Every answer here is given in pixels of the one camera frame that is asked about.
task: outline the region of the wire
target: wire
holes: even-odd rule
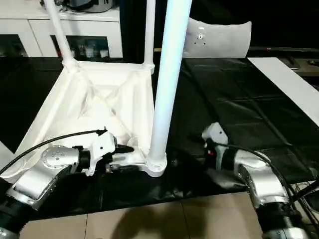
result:
[[[67,135],[63,135],[63,136],[59,136],[56,138],[52,138],[49,139],[47,141],[44,141],[42,143],[37,144],[36,146],[28,149],[27,151],[23,152],[22,154],[20,154],[19,156],[17,156],[14,160],[12,160],[10,163],[8,163],[5,167],[3,167],[0,170],[0,175],[2,175],[7,169],[9,169],[12,165],[14,165],[19,159],[21,159],[22,157],[26,156],[27,154],[31,153],[32,151],[34,151],[37,148],[40,148],[48,143],[52,143],[54,141],[60,140],[60,139],[64,139],[64,138],[69,138],[69,137],[73,137],[73,136],[78,136],[78,135],[83,135],[83,134],[90,134],[90,133],[97,133],[99,135],[105,133],[107,130],[103,129],[103,130],[91,130],[91,131],[83,131],[83,132],[77,132],[77,133],[71,133],[71,134],[67,134]]]

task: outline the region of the table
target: table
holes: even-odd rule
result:
[[[60,71],[58,58],[0,59],[0,140],[15,150]],[[154,92],[157,71],[153,75]],[[247,59],[183,60],[170,127],[168,167],[160,178],[139,171],[71,175],[36,218],[51,218],[245,190],[231,174],[203,167],[193,140],[219,121],[234,144],[270,157],[290,183],[312,180],[319,129]],[[2,191],[8,185],[2,183]]]

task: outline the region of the white panel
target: white panel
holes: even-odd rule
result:
[[[315,88],[278,58],[249,60],[319,126],[319,92]]]
[[[30,24],[43,56],[56,57],[55,47],[50,37],[54,35],[51,22],[49,20],[30,20]],[[61,24],[66,35],[107,37],[110,57],[123,57],[119,22],[63,20]]]
[[[0,34],[16,34],[29,57],[41,57],[42,53],[27,20],[0,19]]]

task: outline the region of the tile floor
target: tile floor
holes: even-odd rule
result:
[[[247,193],[30,222],[21,239],[261,239]]]

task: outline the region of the glass cabinet door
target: glass cabinet door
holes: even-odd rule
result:
[[[108,39],[106,36],[66,36],[73,57],[79,61],[104,61],[110,58]],[[56,37],[51,35],[58,56],[61,51]]]
[[[0,35],[0,58],[6,56],[28,56],[19,35]]]

